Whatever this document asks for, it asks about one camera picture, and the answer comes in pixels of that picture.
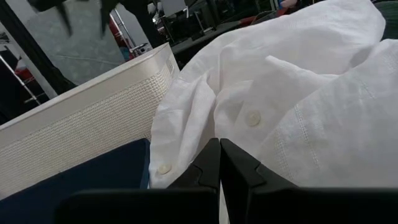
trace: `metal pole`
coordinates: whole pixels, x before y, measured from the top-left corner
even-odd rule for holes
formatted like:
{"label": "metal pole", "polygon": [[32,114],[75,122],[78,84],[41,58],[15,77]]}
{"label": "metal pole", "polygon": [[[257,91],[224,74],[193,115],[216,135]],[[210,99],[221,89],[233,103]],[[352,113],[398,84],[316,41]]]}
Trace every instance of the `metal pole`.
{"label": "metal pole", "polygon": [[213,21],[215,23],[215,28],[220,24],[220,19],[218,17],[217,13],[217,6],[214,2],[214,0],[206,0],[207,6],[209,7],[210,14],[213,17]]}
{"label": "metal pole", "polygon": [[257,12],[260,13],[261,12],[261,7],[260,7],[260,3],[258,0],[254,0],[256,2],[256,8],[257,8]]}
{"label": "metal pole", "polygon": [[14,75],[14,77],[19,81],[19,83],[25,88],[25,90],[31,95],[32,99],[36,101],[38,105],[41,103],[38,101],[36,96],[32,93],[32,91],[25,85],[25,83],[15,74],[13,69],[10,67],[10,65],[5,61],[5,59],[0,55],[0,60],[6,65],[8,70]]}
{"label": "metal pole", "polygon": [[118,23],[114,20],[114,17],[112,15],[110,15],[110,16],[111,16],[112,22],[116,25],[116,28],[118,29],[120,36],[123,38],[123,41],[126,44],[126,46],[130,50],[133,49],[133,47],[131,47],[130,43],[124,38],[123,32],[120,30],[120,27],[118,26]]}
{"label": "metal pole", "polygon": [[130,39],[130,41],[131,41],[131,43],[132,43],[132,46],[133,46],[133,47],[136,47],[136,43],[135,43],[135,41],[132,39],[132,37],[131,37],[129,31],[127,30],[127,27],[126,27],[126,25],[124,24],[124,22],[123,22],[123,20],[122,20],[122,17],[120,17],[119,12],[118,12],[116,9],[114,9],[114,11],[116,12],[116,15],[118,16],[118,19],[119,19],[120,23],[122,24],[124,30],[126,31],[127,36],[129,36],[129,39]]}
{"label": "metal pole", "polygon": [[271,10],[275,11],[275,6],[274,6],[275,2],[274,2],[274,0],[269,0],[269,4],[271,5]]}
{"label": "metal pole", "polygon": [[160,18],[160,20],[162,20],[163,26],[164,26],[164,28],[166,29],[166,32],[168,33],[168,35],[170,36],[170,39],[172,39],[172,42],[174,43],[175,41],[174,41],[174,39],[173,39],[172,33],[169,31],[169,28],[167,27],[167,21],[166,21],[166,19],[165,19],[165,16],[162,16],[162,17]]}
{"label": "metal pole", "polygon": [[199,26],[200,26],[201,31],[202,31],[203,33],[205,33],[205,30],[204,30],[203,26],[201,25],[201,22],[200,22],[198,13],[197,13],[197,12],[194,12],[194,14],[195,14],[195,17],[197,18],[197,20],[198,20],[198,22],[199,22]]}

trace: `wrinkled fabric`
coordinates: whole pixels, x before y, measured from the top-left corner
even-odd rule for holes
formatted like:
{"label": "wrinkled fabric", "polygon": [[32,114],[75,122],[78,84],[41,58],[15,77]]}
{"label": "wrinkled fabric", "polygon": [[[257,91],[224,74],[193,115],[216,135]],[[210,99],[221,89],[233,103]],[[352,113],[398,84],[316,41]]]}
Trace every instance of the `wrinkled fabric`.
{"label": "wrinkled fabric", "polygon": [[215,39],[158,107],[151,187],[172,183],[212,137],[297,185],[398,186],[398,41],[380,42],[385,24],[369,0],[328,0]]}

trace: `black object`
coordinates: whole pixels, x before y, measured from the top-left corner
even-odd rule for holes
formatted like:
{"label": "black object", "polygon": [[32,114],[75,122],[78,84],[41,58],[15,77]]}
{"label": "black object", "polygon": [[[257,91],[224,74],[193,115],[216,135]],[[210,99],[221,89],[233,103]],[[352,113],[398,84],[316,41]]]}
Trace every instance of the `black object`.
{"label": "black object", "polygon": [[0,22],[59,95],[76,87],[55,67],[5,0],[0,0]]}
{"label": "black object", "polygon": [[[38,11],[46,11],[52,7],[56,7],[58,13],[61,15],[63,23],[67,27],[69,34],[72,34],[72,27],[68,18],[67,11],[63,2],[66,0],[28,0],[31,6],[35,7]],[[151,46],[156,48],[163,44],[163,40],[158,33],[155,24],[152,22],[152,18],[148,13],[147,5],[148,0],[101,0],[101,32],[104,34],[105,27],[109,24],[111,11],[121,3],[129,12],[133,13],[138,22],[140,23],[142,30],[146,34]]]}
{"label": "black object", "polygon": [[[198,2],[198,0],[193,0],[192,2],[189,2],[187,7],[191,8],[197,2]],[[220,18],[219,18],[218,13],[217,13],[218,10],[217,10],[217,5],[215,3],[215,0],[206,0],[206,3],[207,3],[207,6],[209,8],[210,15],[211,15],[211,17],[213,19],[213,22],[214,22],[214,24],[212,24],[212,25],[217,27],[220,24]]]}
{"label": "black object", "polygon": [[0,200],[0,223],[53,224],[57,205],[81,190],[146,189],[148,166],[149,141],[131,142]]}
{"label": "black object", "polygon": [[384,39],[398,39],[398,1],[378,1],[374,6],[386,20]]}
{"label": "black object", "polygon": [[56,223],[218,223],[219,178],[230,224],[396,221],[396,189],[298,187],[212,139],[167,189],[82,192],[61,204]]}
{"label": "black object", "polygon": [[0,32],[0,40],[5,44],[9,44],[10,40],[5,32]]}
{"label": "black object", "polygon": [[[17,59],[9,50],[0,51],[0,56],[14,69]],[[0,60],[0,125],[35,108],[37,103],[24,103],[32,96],[19,83],[12,71]]]}

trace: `shirt button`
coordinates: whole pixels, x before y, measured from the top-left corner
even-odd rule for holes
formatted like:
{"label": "shirt button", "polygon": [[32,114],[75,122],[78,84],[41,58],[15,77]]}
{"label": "shirt button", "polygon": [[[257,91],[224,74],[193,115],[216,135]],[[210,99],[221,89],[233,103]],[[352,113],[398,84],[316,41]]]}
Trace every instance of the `shirt button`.
{"label": "shirt button", "polygon": [[170,164],[162,164],[161,166],[159,166],[157,168],[157,172],[160,175],[165,175],[166,173],[170,172],[171,169],[172,169],[172,166]]}
{"label": "shirt button", "polygon": [[246,124],[250,127],[257,126],[261,121],[261,114],[258,110],[250,111],[246,115]]}

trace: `blue cushion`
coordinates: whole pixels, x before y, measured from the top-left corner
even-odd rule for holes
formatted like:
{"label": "blue cushion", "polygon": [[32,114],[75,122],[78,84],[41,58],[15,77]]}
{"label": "blue cushion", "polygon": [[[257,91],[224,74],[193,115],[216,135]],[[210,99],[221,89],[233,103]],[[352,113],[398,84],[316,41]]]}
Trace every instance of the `blue cushion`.
{"label": "blue cushion", "polygon": [[0,201],[0,223],[53,223],[58,204],[88,189],[146,189],[149,141],[141,139],[43,180]]}

